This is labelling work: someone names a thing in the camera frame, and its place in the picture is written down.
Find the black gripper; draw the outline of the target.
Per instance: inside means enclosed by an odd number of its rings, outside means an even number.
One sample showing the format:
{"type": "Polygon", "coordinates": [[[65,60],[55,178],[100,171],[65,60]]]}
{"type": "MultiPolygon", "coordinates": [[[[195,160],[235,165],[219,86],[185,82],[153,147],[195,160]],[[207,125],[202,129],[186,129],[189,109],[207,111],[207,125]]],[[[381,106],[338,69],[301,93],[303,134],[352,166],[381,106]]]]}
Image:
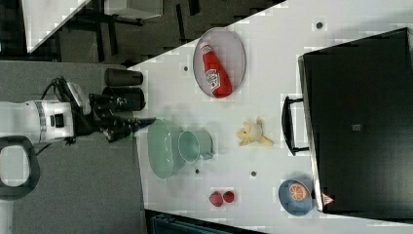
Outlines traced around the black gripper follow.
{"type": "Polygon", "coordinates": [[[126,118],[115,115],[117,111],[129,110],[128,100],[124,97],[89,94],[89,105],[89,114],[76,113],[77,137],[101,132],[109,142],[113,142],[129,137],[156,121],[155,118],[126,118]]]}

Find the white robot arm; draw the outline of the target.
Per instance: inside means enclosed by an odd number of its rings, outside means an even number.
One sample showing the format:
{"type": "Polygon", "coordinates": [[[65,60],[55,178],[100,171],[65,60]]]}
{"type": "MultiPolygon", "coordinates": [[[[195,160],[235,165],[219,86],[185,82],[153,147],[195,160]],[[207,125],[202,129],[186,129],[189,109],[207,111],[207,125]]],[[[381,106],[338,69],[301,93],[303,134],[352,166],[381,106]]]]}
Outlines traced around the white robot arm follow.
{"type": "Polygon", "coordinates": [[[1,199],[15,202],[37,186],[41,169],[39,144],[101,132],[110,142],[129,137],[153,124],[153,118],[125,118],[113,113],[127,109],[122,97],[90,95],[84,100],[29,100],[1,103],[1,199]]]}

